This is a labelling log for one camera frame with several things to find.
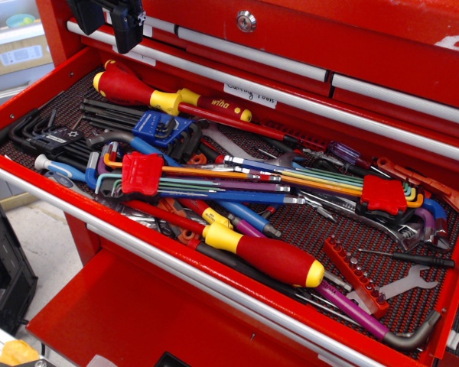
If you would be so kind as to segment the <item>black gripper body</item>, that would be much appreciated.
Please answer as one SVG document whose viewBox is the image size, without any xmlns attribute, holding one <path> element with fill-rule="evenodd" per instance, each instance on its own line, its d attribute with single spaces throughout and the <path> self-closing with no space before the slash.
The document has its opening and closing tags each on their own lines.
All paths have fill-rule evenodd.
<svg viewBox="0 0 459 367">
<path fill-rule="evenodd" d="M 144 9 L 142 1 L 94 1 L 94 0 L 67 0 L 67 4 L 76 19 L 77 24 L 85 34 L 92 34 L 106 23 L 104 11 L 110 14 L 112 22 L 112 10 L 115 7 L 127 7 L 130 9 Z"/>
</svg>

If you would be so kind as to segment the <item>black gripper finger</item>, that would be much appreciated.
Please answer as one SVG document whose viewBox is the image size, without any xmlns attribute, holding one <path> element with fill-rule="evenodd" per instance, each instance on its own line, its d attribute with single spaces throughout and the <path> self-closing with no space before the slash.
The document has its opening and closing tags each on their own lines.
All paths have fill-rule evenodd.
<svg viewBox="0 0 459 367">
<path fill-rule="evenodd" d="M 127 54 L 142 41 L 143 12 L 140 9 L 115 7 L 112 10 L 112 26 L 118 52 Z"/>
</svg>

